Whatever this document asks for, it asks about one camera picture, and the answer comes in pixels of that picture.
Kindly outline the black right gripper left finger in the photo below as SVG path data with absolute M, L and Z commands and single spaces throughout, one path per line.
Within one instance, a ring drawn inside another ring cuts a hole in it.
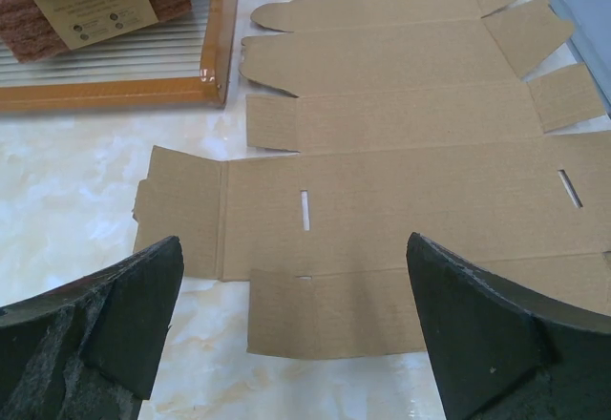
M 2 306 L 2 418 L 136 419 L 152 394 L 183 272 L 171 236 Z

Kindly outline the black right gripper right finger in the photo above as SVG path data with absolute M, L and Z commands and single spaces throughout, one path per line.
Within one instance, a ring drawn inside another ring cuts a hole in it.
M 449 419 L 607 419 L 610 318 L 412 233 L 407 266 Z

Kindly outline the brown cardboard box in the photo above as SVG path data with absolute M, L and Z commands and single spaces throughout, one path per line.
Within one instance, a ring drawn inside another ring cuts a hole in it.
M 242 41 L 247 143 L 154 147 L 136 249 L 177 236 L 188 276 L 251 286 L 248 349 L 420 351 L 406 246 L 423 234 L 547 296 L 610 309 L 610 135 L 587 68 L 535 68 L 573 34 L 547 0 L 293 0 Z

